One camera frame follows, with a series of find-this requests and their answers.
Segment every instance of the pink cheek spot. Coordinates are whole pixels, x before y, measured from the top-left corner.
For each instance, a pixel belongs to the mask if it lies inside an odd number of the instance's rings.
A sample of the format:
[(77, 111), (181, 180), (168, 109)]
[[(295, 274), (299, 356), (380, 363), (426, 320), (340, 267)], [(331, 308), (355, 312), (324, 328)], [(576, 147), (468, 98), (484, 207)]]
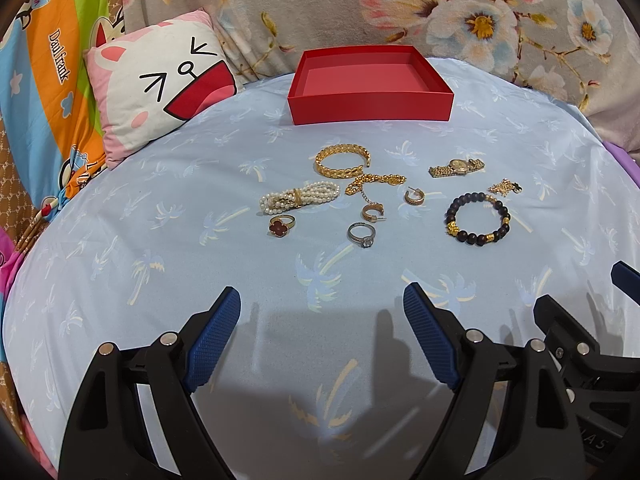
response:
[(145, 123), (145, 121), (148, 119), (148, 117), (149, 117), (149, 112), (140, 112), (131, 121), (131, 127), (132, 128), (139, 128), (140, 126), (142, 126)]
[(102, 57), (104, 59), (108, 59), (109, 61), (117, 61), (120, 59), (122, 54), (124, 54), (126, 51), (127, 51), (126, 48), (114, 45), (114, 46), (108, 46), (107, 48), (102, 49), (100, 53), (102, 54)]

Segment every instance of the metal screw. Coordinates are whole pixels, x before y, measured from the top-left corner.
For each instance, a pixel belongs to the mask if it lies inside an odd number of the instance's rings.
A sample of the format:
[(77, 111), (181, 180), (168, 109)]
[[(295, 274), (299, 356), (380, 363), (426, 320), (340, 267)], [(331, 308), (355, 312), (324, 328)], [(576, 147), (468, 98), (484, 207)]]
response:
[(484, 334), (475, 328), (466, 331), (466, 338), (472, 343), (479, 343), (484, 339)]
[(160, 336), (160, 342), (164, 346), (171, 346), (176, 341), (178, 341), (178, 335), (175, 332), (165, 332)]
[(532, 339), (531, 343), (529, 343), (531, 345), (531, 348), (533, 348), (536, 352), (543, 352), (545, 351), (546, 345), (544, 341), (540, 341), (540, 339)]
[(100, 352), (100, 355), (109, 355), (113, 352), (113, 343), (102, 343), (98, 347), (98, 352)]
[(587, 355), (589, 353), (589, 345), (587, 345), (587, 343), (578, 343), (576, 349), (580, 355)]

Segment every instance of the cartoon face pillow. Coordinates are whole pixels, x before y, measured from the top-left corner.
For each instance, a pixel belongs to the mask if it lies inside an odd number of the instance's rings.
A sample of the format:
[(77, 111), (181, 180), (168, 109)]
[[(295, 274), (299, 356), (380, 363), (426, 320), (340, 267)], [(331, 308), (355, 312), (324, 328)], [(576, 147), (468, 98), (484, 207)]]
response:
[(242, 90), (203, 10), (92, 48), (85, 59), (111, 169)]

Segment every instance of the pearl strand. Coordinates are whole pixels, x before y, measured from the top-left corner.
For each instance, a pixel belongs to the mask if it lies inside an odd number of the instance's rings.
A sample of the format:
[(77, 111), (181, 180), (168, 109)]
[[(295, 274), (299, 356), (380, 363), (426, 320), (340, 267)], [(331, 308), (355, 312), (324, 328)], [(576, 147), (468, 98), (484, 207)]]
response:
[(340, 195), (340, 186), (323, 180), (299, 189), (267, 193), (260, 199), (260, 211), (267, 215), (277, 215), (303, 205), (331, 202), (338, 198), (338, 195)]

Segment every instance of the open red box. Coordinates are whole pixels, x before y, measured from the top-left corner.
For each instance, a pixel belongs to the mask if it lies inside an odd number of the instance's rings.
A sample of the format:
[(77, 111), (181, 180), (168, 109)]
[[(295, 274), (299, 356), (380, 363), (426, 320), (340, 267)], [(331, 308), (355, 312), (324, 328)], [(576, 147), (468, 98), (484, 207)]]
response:
[(453, 92), (414, 46), (305, 50), (289, 90), (294, 124), (448, 121)]

